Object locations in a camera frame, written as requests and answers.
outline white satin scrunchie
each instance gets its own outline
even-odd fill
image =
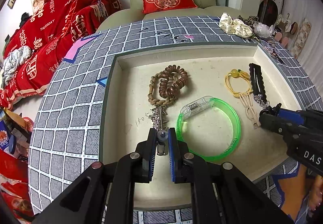
[[[250,26],[243,23],[240,19],[232,20],[227,14],[223,13],[220,18],[219,27],[230,35],[237,35],[242,38],[248,38],[252,35],[252,29]]]

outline red blanket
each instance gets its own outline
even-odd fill
[[[118,0],[102,0],[106,15],[121,9]],[[16,32],[4,57],[23,45],[35,52],[18,68],[11,82],[0,90],[0,106],[12,107],[14,100],[43,94],[60,62],[79,38],[96,32],[103,17],[98,0],[50,0]]]

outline gray plaid tablecloth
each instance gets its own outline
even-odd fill
[[[109,29],[89,36],[73,63],[63,61],[54,73],[37,113],[28,162],[29,191],[35,213],[41,212],[91,163],[99,158],[99,131],[104,85],[116,54],[142,48],[213,43],[251,43],[219,28],[219,17],[165,17]],[[322,110],[313,83],[287,50],[277,44],[284,64],[278,66],[305,108]],[[288,159],[277,168],[293,173],[298,163]],[[258,187],[277,205],[281,196],[266,177]],[[192,210],[135,211],[133,223],[192,223]]]

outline hand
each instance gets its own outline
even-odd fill
[[[308,206],[310,210],[315,211],[316,207],[321,205],[323,191],[323,178],[319,175],[316,176],[309,193]]]

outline clear plastic clasp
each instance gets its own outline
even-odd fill
[[[212,106],[212,102],[210,101],[213,97],[205,96],[201,97],[198,100],[195,100],[185,106],[182,107],[180,113],[183,114],[183,119],[187,119],[192,115],[200,113],[201,111],[207,109]]]

